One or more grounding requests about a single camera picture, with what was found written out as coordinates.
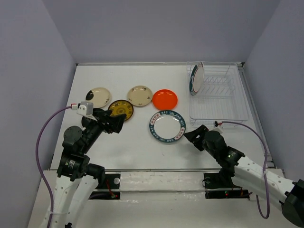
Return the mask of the yellow black patterned plate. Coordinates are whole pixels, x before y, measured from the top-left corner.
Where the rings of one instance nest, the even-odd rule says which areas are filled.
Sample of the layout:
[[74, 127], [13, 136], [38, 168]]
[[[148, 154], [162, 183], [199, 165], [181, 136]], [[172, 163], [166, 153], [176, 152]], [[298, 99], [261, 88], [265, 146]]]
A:
[[134, 113], [133, 105], [127, 100], [116, 100], [112, 102], [108, 110], [112, 111], [111, 116], [126, 114], [124, 121], [128, 121]]

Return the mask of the cream plate with black patch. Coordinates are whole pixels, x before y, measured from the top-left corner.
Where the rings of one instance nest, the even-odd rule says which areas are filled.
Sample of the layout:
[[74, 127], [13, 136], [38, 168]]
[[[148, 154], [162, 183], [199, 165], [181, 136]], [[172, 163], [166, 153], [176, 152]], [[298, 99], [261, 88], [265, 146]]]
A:
[[111, 100], [111, 93], [108, 89], [104, 87], [97, 87], [91, 89], [86, 94], [86, 101], [93, 103], [94, 108], [105, 107]]

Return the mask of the white plate teal lettered rim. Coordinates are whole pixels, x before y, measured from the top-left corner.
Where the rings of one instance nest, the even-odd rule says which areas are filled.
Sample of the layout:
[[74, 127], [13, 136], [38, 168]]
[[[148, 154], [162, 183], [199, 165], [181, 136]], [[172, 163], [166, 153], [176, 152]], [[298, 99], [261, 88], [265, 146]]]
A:
[[185, 134], [186, 122], [178, 112], [163, 110], [151, 117], [149, 131], [160, 142], [174, 143]]

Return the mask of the cream plate with small motifs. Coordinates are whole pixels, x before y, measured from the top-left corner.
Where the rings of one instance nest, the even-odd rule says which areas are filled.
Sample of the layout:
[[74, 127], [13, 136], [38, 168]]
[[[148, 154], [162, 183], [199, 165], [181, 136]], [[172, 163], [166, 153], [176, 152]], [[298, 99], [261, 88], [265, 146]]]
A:
[[131, 88], [127, 94], [127, 100], [137, 107], [146, 106], [152, 101], [153, 92], [150, 88], [137, 85]]

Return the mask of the orange plate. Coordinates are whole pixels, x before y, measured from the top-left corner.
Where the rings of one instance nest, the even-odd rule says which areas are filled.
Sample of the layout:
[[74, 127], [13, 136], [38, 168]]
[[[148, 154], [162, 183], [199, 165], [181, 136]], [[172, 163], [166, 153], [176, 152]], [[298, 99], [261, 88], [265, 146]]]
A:
[[161, 89], [154, 93], [152, 103], [158, 110], [172, 110], [178, 103], [178, 97], [169, 89]]

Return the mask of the white plate green red rim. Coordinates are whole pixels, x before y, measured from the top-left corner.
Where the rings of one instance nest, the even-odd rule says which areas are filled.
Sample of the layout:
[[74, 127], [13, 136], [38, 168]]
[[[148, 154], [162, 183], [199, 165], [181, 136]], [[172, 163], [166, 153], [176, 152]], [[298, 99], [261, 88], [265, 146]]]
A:
[[192, 96], [199, 92], [204, 81], [204, 72], [205, 68], [203, 62], [197, 62], [191, 72], [189, 81], [189, 90]]

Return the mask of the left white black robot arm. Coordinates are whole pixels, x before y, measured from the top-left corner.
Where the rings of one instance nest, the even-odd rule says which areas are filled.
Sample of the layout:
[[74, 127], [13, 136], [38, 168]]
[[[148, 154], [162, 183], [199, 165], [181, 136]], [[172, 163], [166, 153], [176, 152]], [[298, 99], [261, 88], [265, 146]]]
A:
[[84, 128], [71, 126], [65, 130], [54, 190], [42, 176], [50, 194], [50, 205], [40, 225], [42, 228], [74, 228], [93, 190], [105, 183], [104, 167], [90, 163], [87, 152], [101, 133], [119, 133], [126, 114], [112, 116], [110, 110], [97, 111], [92, 105], [84, 102], [69, 106], [78, 115], [89, 119], [89, 123]]

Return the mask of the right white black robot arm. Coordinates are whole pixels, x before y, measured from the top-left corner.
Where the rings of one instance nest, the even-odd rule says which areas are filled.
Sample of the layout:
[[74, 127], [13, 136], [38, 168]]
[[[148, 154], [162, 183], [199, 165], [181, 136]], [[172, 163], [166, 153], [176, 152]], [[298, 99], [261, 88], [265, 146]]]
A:
[[243, 152], [226, 144], [221, 131], [201, 125], [184, 134], [199, 151], [207, 151], [221, 166], [219, 182], [247, 189], [281, 210], [295, 226], [304, 226], [304, 181], [293, 181], [267, 171]]

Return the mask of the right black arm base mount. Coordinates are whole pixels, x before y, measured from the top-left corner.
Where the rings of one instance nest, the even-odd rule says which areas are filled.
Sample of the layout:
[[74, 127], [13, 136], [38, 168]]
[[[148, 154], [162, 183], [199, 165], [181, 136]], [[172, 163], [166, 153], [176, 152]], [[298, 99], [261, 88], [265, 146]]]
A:
[[205, 188], [205, 198], [208, 200], [219, 199], [250, 199], [250, 191], [232, 183], [230, 177], [221, 176], [216, 172], [204, 173], [201, 182]]

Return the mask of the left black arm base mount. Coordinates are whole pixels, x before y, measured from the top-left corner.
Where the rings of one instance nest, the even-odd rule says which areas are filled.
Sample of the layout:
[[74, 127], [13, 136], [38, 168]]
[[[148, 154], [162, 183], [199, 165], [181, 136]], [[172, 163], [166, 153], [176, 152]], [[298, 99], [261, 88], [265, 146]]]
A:
[[120, 192], [120, 173], [106, 173], [105, 180], [102, 184], [93, 190], [89, 199], [90, 200], [119, 200]]

